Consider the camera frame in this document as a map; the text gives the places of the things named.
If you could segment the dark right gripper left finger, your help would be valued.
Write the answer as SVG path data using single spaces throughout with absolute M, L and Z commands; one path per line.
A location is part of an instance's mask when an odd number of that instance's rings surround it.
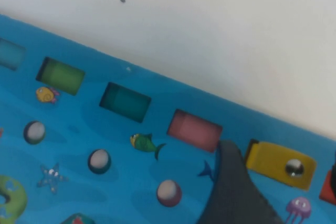
M 218 144 L 213 188 L 197 223 L 283 223 L 251 180 L 233 141 Z

